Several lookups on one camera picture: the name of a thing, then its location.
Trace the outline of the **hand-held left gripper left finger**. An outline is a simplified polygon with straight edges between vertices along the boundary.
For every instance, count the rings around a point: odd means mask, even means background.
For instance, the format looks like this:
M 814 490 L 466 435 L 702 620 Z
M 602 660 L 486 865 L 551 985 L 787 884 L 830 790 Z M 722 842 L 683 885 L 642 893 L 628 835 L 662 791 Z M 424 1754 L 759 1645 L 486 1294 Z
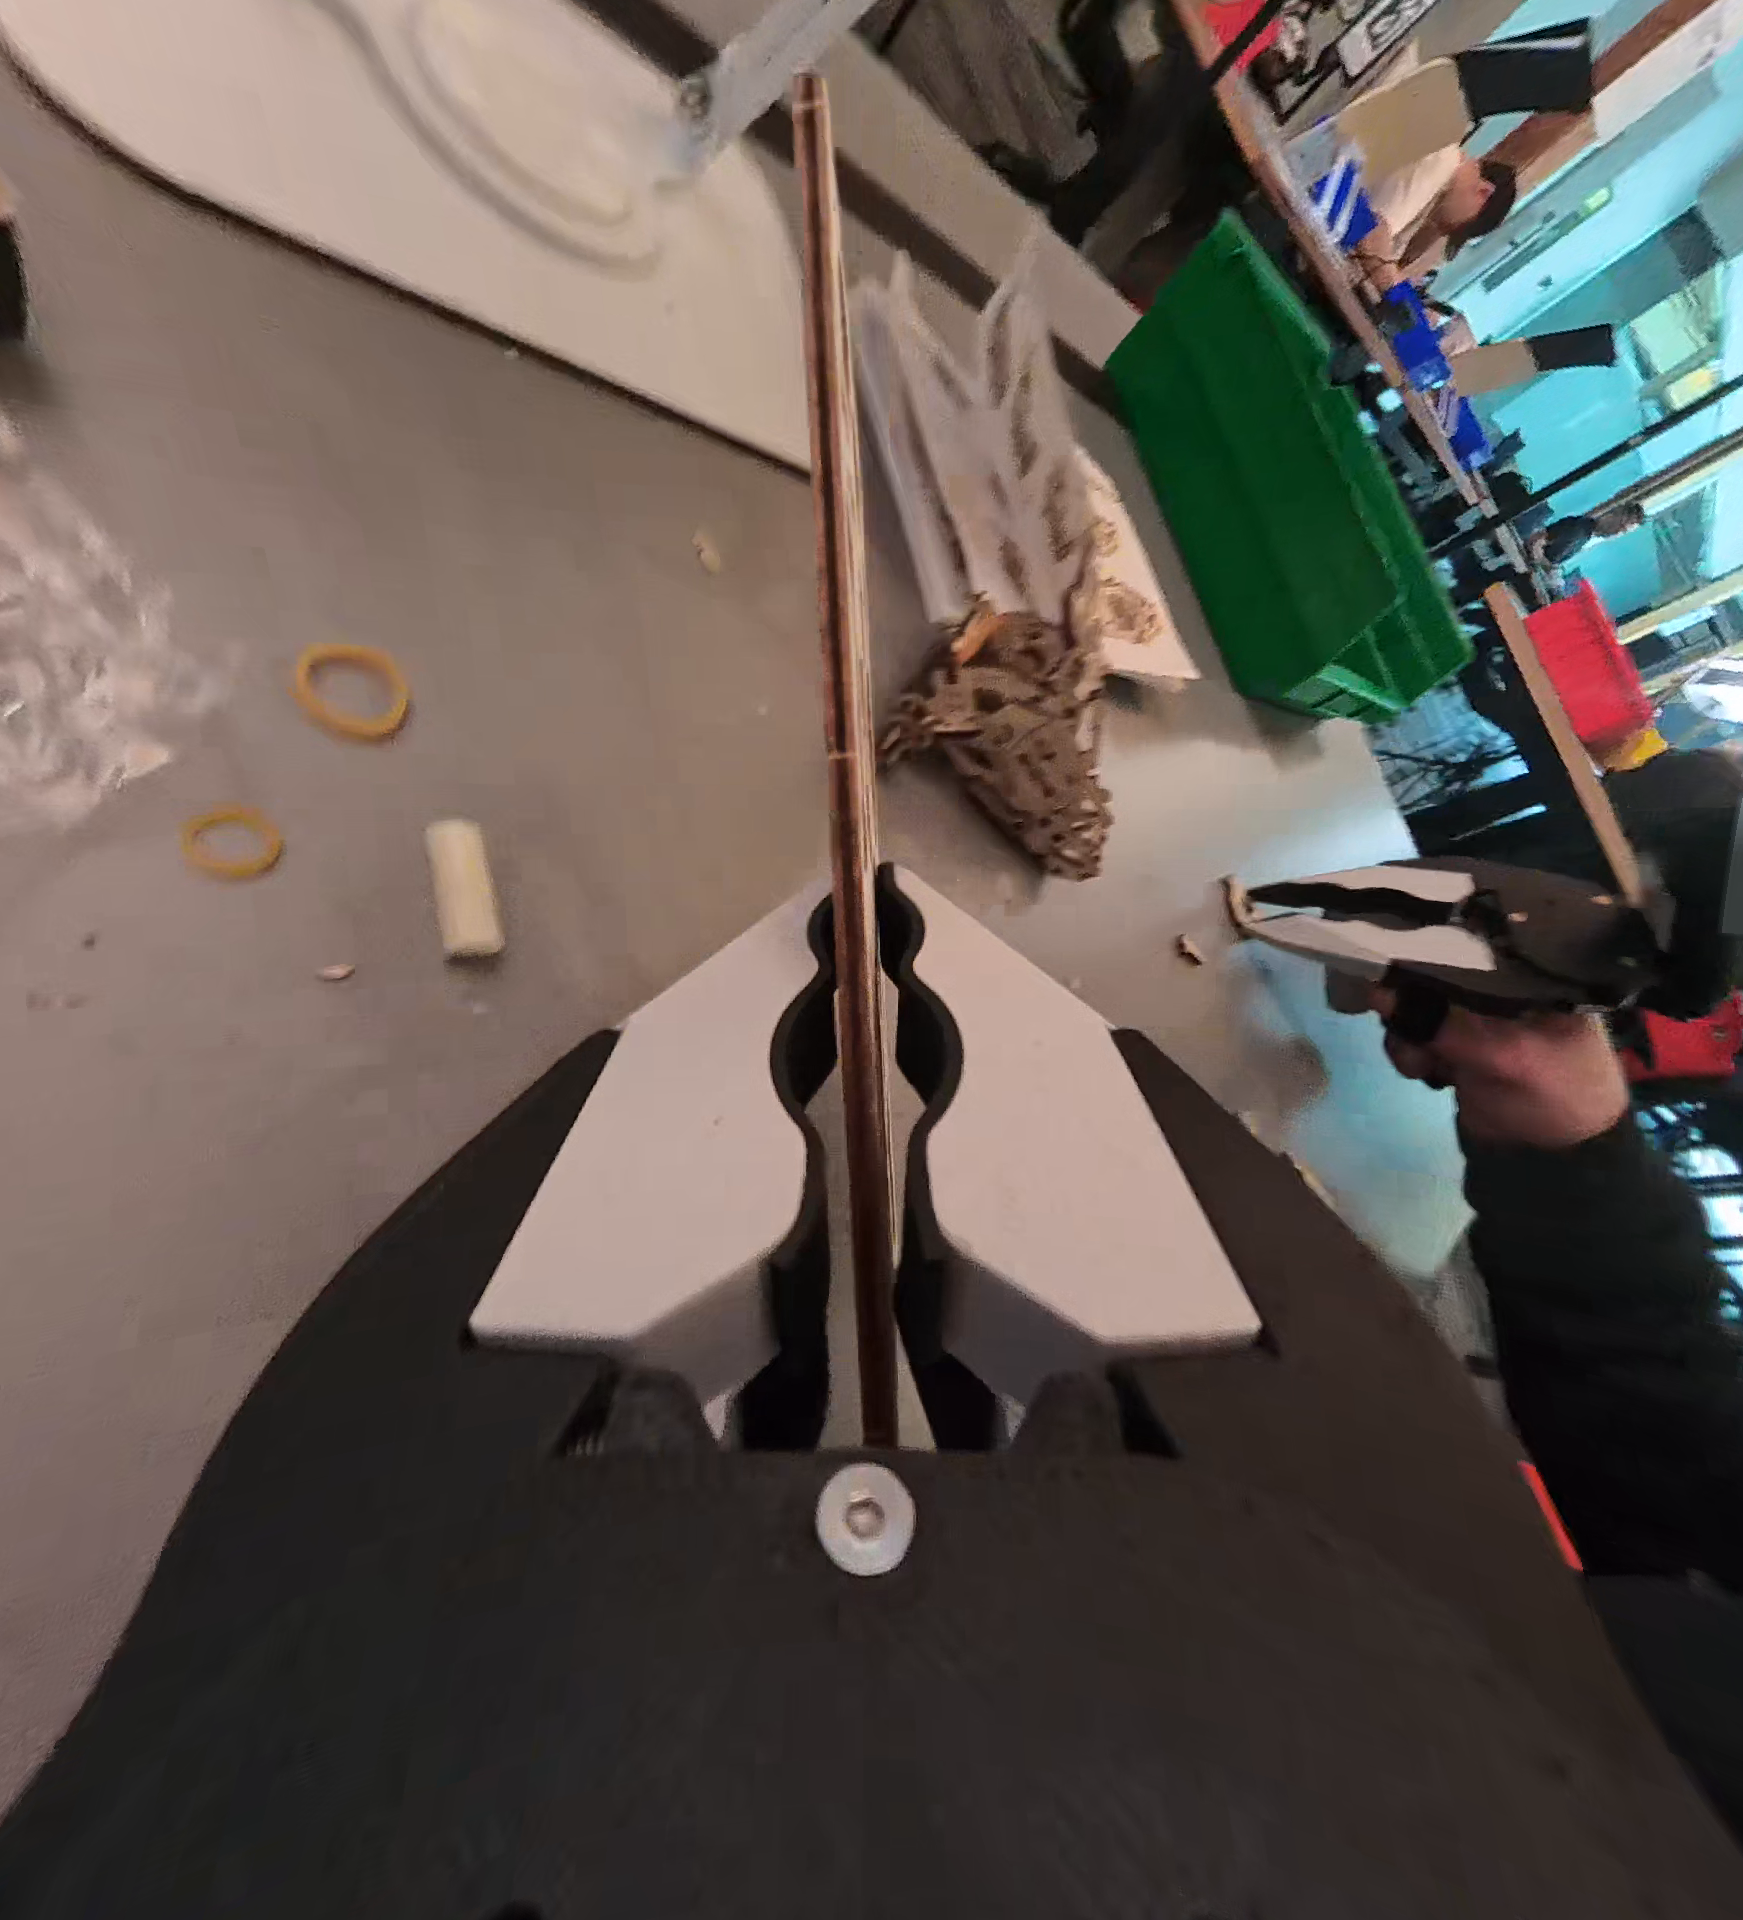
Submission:
M 837 1060 L 830 885 L 606 1038 L 470 1337 L 672 1375 L 748 1445 L 816 1445 L 833 1387 L 827 1153 L 809 1112 Z

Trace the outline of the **wood-edged workbench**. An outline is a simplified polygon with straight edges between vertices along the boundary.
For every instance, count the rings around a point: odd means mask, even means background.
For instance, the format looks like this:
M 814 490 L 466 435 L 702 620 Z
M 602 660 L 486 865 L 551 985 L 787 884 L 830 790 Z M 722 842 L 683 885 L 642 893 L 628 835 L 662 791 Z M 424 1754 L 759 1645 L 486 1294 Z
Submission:
M 1377 328 L 1377 308 L 1349 273 L 1335 242 L 1320 228 L 1309 196 L 1297 185 L 1279 153 L 1276 128 L 1266 126 L 1261 109 L 1250 100 L 1248 86 L 1238 79 L 1238 54 L 1212 26 L 1203 4 L 1176 3 L 1174 15 L 1195 50 L 1212 102 L 1222 110 L 1260 194 L 1287 228 L 1291 246 L 1308 262 L 1318 287 L 1328 295 L 1344 328 L 1359 340 L 1369 365 L 1398 396 L 1402 413 L 1415 422 L 1434 460 L 1451 476 L 1457 494 L 1469 503 L 1472 523 L 1494 533 L 1508 574 L 1535 587 L 1536 576 L 1526 546 L 1516 538 L 1508 518 L 1497 511 L 1492 494 L 1479 487 L 1476 479 L 1459 460 L 1438 410 L 1413 386 L 1411 374 Z M 1526 686 L 1531 707 L 1549 739 L 1547 753 L 1568 782 L 1584 829 L 1593 835 L 1612 885 L 1628 905 L 1643 906 L 1654 882 L 1627 840 L 1597 764 L 1572 734 L 1565 701 L 1531 640 L 1522 599 L 1508 585 L 1497 583 L 1486 594 L 1486 608 Z

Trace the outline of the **red metal fixture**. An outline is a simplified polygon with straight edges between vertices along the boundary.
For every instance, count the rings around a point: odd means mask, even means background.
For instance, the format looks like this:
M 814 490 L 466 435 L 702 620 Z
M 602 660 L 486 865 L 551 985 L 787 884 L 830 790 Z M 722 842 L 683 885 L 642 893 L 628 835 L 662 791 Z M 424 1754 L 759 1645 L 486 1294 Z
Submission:
M 1734 992 L 1707 1014 L 1688 1021 L 1637 1012 L 1620 1055 L 1636 1085 L 1729 1078 L 1743 1055 L 1743 994 Z

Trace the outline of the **wooden cutout parts sheet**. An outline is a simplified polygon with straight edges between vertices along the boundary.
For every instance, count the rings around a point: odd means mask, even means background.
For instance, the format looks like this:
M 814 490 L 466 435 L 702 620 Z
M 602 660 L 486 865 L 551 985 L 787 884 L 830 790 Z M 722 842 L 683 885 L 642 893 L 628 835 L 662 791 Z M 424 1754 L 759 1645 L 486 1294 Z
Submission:
M 806 71 L 789 92 L 803 228 L 803 358 L 816 514 L 817 632 L 830 795 L 835 1057 L 857 1352 L 870 1448 L 901 1441 L 894 1187 L 879 946 L 879 788 L 855 361 L 833 110 Z

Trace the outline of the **small yellow rubber band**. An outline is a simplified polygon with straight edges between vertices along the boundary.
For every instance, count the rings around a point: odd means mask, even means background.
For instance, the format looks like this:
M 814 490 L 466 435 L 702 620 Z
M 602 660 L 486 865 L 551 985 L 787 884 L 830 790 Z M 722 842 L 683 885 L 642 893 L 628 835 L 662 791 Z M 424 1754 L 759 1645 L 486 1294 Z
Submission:
M 286 838 L 260 807 L 221 806 L 187 819 L 182 851 L 187 868 L 209 879 L 247 884 L 282 864 Z

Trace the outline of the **green plastic bin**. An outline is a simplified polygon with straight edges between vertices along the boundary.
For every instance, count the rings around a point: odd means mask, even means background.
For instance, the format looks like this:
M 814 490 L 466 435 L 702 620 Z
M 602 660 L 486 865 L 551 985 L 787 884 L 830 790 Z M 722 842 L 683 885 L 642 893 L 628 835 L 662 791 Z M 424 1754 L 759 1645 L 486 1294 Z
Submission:
M 1105 371 L 1239 695 L 1383 725 L 1474 648 L 1330 358 L 1228 211 Z

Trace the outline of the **person's right forearm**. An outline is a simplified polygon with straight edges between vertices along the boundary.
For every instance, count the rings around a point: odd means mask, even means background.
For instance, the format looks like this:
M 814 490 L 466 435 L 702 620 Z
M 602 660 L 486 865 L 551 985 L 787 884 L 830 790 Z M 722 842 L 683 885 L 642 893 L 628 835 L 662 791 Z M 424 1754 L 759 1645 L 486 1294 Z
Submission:
M 1461 1148 L 1508 1414 L 1582 1571 L 1743 1596 L 1743 1333 L 1698 1197 L 1630 1117 Z

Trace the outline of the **large yellow rubber band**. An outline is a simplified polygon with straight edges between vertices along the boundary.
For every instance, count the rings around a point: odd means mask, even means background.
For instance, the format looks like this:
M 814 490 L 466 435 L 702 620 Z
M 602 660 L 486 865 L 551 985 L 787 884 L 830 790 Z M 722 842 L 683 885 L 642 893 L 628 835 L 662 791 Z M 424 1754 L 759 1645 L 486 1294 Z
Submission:
M 324 694 L 324 680 L 331 673 L 377 682 L 384 701 L 369 713 L 331 703 Z M 360 745 L 393 741 L 404 732 L 413 711 L 410 687 L 395 658 L 377 648 L 349 640 L 313 643 L 303 649 L 294 665 L 291 694 L 313 725 Z

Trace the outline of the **red plastic bin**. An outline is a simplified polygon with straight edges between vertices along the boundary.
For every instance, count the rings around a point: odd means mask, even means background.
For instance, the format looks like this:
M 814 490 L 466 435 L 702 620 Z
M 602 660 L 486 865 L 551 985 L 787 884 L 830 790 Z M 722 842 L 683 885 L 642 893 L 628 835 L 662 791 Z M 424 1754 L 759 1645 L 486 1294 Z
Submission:
M 1655 703 L 1630 648 L 1591 583 L 1531 610 L 1526 632 L 1578 743 L 1611 766 L 1655 727 Z

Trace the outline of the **clear plastic bag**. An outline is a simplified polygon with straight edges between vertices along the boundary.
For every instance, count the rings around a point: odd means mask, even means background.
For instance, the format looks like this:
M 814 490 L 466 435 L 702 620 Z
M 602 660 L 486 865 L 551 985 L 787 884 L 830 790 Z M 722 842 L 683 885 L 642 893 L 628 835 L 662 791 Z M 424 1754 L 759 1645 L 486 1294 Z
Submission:
M 165 769 L 230 684 L 0 403 L 0 842 L 71 831 Z

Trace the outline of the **small beige block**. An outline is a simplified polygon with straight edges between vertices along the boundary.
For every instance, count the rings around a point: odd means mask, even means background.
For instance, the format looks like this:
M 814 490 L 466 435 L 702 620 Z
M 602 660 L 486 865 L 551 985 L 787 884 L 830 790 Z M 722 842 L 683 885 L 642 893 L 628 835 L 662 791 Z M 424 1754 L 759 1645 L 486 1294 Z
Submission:
M 497 963 L 507 950 L 499 882 L 484 831 L 470 819 L 437 819 L 424 829 L 435 916 L 454 964 Z

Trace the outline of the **white instruction booklet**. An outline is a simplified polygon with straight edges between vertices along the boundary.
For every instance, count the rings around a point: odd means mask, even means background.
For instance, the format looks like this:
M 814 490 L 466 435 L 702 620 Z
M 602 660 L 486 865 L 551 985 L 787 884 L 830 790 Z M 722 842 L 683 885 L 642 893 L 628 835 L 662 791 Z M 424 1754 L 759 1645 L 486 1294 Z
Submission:
M 1034 285 L 1028 242 L 960 358 L 899 256 L 849 297 L 857 394 L 899 505 L 933 622 L 1031 615 L 1068 634 L 1102 680 L 1199 680 L 1142 533 L 1079 443 Z

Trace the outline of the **wooden model car chassis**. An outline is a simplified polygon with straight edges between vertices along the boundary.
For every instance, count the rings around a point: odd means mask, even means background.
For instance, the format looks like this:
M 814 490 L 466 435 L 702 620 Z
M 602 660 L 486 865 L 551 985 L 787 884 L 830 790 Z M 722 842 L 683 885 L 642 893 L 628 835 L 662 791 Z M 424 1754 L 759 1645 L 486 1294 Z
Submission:
M 1068 628 L 979 599 L 894 701 L 884 766 L 940 755 L 1046 876 L 1098 877 L 1113 804 L 1098 775 L 1102 670 Z

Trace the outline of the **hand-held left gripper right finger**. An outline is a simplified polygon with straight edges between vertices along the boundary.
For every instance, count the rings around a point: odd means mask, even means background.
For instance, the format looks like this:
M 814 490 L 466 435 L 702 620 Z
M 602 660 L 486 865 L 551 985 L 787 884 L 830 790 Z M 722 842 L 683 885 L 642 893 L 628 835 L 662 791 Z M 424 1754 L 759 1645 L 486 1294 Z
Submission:
M 1263 1321 L 1115 1028 L 905 868 L 879 870 L 902 1156 L 894 1312 L 933 1437 L 1049 1381 L 1230 1353 Z

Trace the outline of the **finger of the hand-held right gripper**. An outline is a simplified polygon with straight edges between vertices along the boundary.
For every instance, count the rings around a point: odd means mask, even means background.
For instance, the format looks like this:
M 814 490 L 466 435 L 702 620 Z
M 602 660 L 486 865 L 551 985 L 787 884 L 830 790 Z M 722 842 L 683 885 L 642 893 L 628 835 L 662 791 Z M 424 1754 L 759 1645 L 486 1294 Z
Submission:
M 1244 891 L 1250 918 L 1311 913 L 1344 923 L 1457 924 L 1479 895 L 1471 870 L 1379 864 Z
M 1497 971 L 1494 948 L 1453 924 L 1388 928 L 1359 920 L 1285 914 L 1254 920 L 1244 934 L 1261 946 L 1349 974 L 1387 974 L 1394 969 L 1479 974 Z

